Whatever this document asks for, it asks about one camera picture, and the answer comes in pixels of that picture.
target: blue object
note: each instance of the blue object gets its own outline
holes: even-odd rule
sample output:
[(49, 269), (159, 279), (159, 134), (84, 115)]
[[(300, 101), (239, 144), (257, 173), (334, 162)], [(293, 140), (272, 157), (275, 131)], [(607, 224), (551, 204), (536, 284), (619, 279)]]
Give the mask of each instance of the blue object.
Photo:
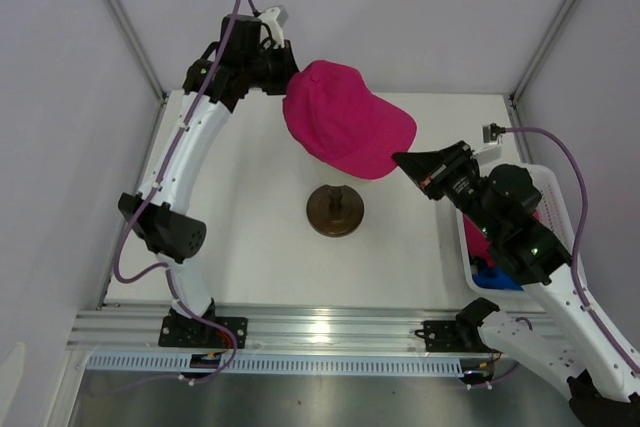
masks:
[(473, 258), (477, 274), (472, 274), (473, 281), (478, 287), (492, 290), (522, 290), (522, 287), (516, 284), (511, 277), (502, 272), (499, 267), (489, 267), (487, 261), (480, 258)]

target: cap brim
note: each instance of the cap brim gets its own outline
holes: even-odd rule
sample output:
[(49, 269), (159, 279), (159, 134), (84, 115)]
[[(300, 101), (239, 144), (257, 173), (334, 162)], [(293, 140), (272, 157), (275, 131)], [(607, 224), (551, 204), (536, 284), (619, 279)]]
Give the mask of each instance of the cap brim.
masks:
[(380, 97), (372, 96), (376, 126), (371, 138), (349, 155), (327, 162), (342, 172), (367, 180), (390, 174), (398, 166), (391, 155), (409, 150), (418, 130), (409, 114)]

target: pink object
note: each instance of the pink object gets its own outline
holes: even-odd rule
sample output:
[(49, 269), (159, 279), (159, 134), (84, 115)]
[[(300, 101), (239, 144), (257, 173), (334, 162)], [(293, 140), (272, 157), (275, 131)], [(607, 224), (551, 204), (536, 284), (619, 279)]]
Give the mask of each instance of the pink object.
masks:
[[(537, 211), (533, 213), (533, 216), (540, 220), (540, 214)], [(466, 215), (463, 216), (464, 223), (464, 235), (467, 238), (467, 251), (474, 257), (480, 257), (487, 261), (489, 267), (494, 267), (495, 262), (489, 255), (489, 242), (484, 238), (480, 229), (478, 229), (473, 222), (471, 222)]]
[(413, 118), (373, 95), (353, 67), (316, 60), (293, 76), (283, 101), (291, 135), (307, 152), (362, 179), (397, 167), (395, 152), (411, 147)]

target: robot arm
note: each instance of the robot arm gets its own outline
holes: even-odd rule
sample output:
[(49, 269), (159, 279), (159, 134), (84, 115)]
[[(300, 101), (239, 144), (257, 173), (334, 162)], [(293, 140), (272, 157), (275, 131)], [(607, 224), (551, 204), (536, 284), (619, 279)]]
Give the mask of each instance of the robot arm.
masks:
[[(446, 196), (480, 229), (496, 264), (553, 317), (575, 352), (558, 350), (486, 299), (458, 314), (461, 334), (479, 337), (547, 380), (569, 399), (584, 425), (640, 425), (640, 355), (582, 287), (579, 273), (575, 282), (570, 254), (533, 216), (541, 193), (528, 171), (503, 164), (482, 177), (462, 141), (393, 158), (427, 197)], [(584, 289), (588, 307), (578, 288)]]
[[(193, 186), (213, 141), (249, 89), (283, 95), (289, 80), (298, 72), (291, 45), (282, 31), (286, 19), (282, 7), (270, 7), (257, 17), (237, 16), (226, 49), (220, 53), (215, 76), (204, 90), (203, 83), (212, 68), (208, 57), (219, 43), (211, 44), (196, 60), (187, 72), (182, 109), (160, 160), (138, 192), (123, 193), (118, 202), (119, 210), (129, 221), (143, 199), (153, 194), (133, 230), (168, 265), (178, 297), (198, 316), (213, 304), (197, 256), (205, 240), (206, 225), (186, 215)], [(220, 38), (229, 22), (230, 16), (223, 19)], [(204, 95), (193, 106), (200, 90)], [(158, 184), (158, 172), (164, 172), (162, 185)], [(188, 317), (180, 307), (176, 310)]]

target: gray wall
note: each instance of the gray wall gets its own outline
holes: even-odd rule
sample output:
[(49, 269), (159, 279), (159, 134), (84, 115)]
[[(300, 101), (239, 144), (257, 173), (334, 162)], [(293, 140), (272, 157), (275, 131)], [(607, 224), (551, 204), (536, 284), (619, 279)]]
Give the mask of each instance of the gray wall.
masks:
[[(510, 92), (561, 0), (255, 0), (282, 3), (301, 67), (351, 64), (392, 92)], [(233, 0), (123, 0), (165, 87), (218, 38)]]
[(0, 9), (0, 358), (26, 341), (6, 425), (34, 427), (104, 275), (156, 104), (101, 0)]
[[(618, 326), (640, 345), (638, 225), (640, 0), (582, 0), (523, 100), (526, 124), (555, 132), (586, 177), (590, 213), (582, 248), (589, 284)], [(574, 226), (573, 172), (546, 139), (534, 157), (560, 180)]]

